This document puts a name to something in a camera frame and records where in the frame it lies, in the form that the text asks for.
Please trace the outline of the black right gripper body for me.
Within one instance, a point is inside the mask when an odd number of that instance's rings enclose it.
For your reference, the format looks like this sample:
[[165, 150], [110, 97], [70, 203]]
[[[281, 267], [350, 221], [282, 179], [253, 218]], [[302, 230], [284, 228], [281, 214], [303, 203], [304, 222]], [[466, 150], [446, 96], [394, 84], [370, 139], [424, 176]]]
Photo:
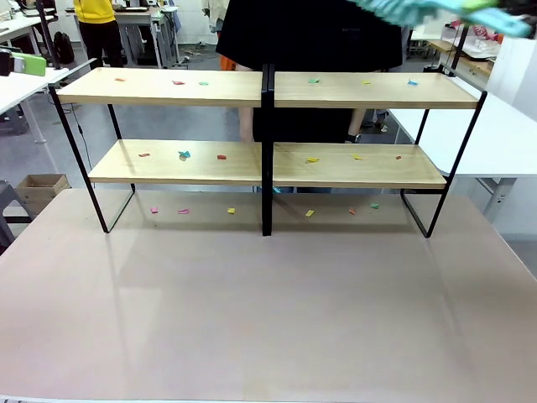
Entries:
[[499, 0], [498, 7], [513, 16], [536, 16], [537, 0]]

